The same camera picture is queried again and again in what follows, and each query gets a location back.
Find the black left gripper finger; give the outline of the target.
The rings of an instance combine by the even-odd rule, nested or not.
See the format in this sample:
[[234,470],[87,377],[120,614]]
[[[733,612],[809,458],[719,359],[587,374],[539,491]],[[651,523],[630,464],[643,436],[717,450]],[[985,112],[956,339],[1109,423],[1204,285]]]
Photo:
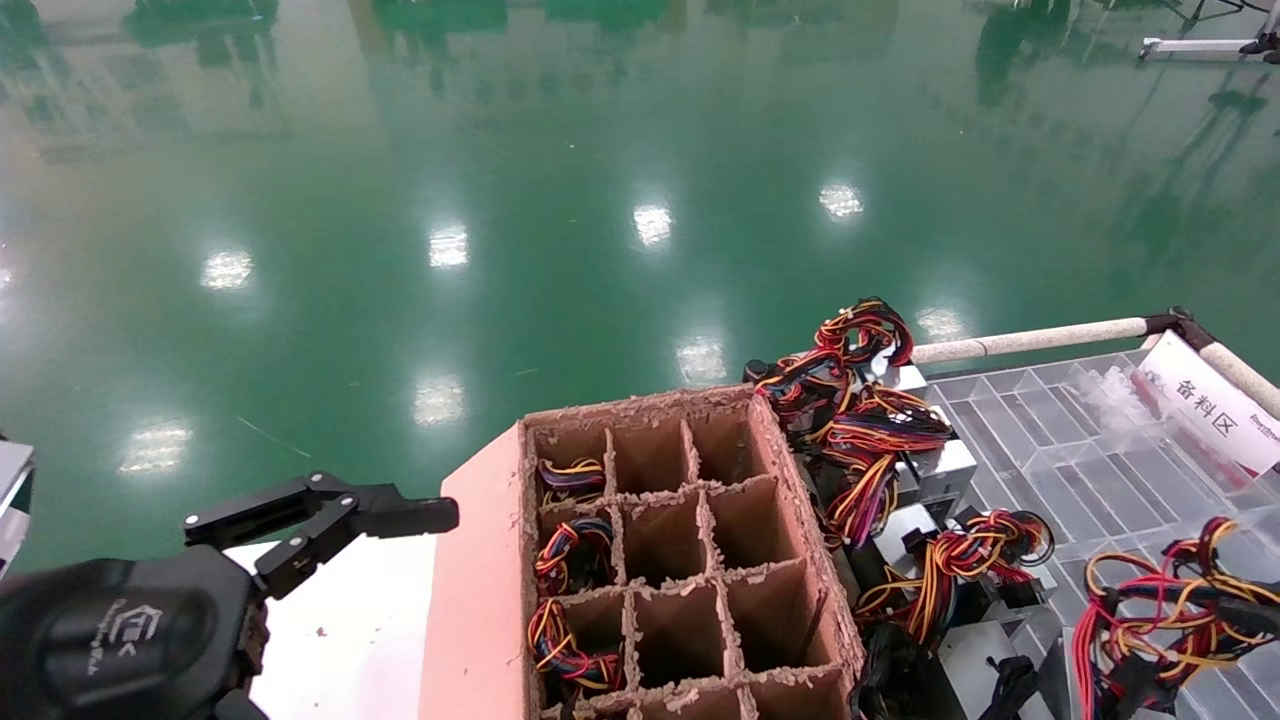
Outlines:
[[406,498],[393,484],[303,487],[287,496],[289,537],[255,562],[260,593],[283,600],[357,538],[394,539],[445,534],[460,525],[449,497]]

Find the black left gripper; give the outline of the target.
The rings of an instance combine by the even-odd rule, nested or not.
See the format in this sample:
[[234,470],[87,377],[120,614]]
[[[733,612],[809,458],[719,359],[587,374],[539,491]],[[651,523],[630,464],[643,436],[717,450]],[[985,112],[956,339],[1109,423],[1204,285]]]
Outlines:
[[[184,544],[252,544],[353,486],[310,473],[189,515]],[[253,577],[224,553],[95,559],[4,579],[5,719],[261,719],[269,633]]]

